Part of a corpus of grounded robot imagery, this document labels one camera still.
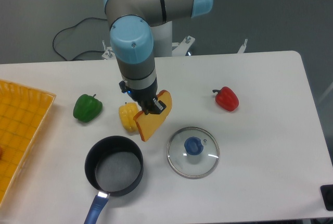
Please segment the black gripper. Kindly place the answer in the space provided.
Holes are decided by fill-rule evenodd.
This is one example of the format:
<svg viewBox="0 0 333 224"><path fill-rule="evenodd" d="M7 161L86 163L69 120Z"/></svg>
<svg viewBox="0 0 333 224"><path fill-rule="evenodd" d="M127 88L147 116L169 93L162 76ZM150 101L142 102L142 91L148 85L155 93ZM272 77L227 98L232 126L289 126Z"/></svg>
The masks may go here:
<svg viewBox="0 0 333 224"><path fill-rule="evenodd" d="M138 102L145 115L161 114L167 108L164 102L157 100L157 79L122 80L119 87L122 93L127 93L132 100Z"/></svg>

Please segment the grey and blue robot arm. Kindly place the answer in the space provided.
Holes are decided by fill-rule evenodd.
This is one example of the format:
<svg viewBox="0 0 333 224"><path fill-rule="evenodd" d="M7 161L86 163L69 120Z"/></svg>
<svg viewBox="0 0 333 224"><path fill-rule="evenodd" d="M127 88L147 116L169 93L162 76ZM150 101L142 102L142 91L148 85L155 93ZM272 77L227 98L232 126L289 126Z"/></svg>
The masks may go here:
<svg viewBox="0 0 333 224"><path fill-rule="evenodd" d="M110 44L123 80L120 88L145 114L160 114L166 105L157 96L152 27L211 11L213 0L103 0Z"/></svg>

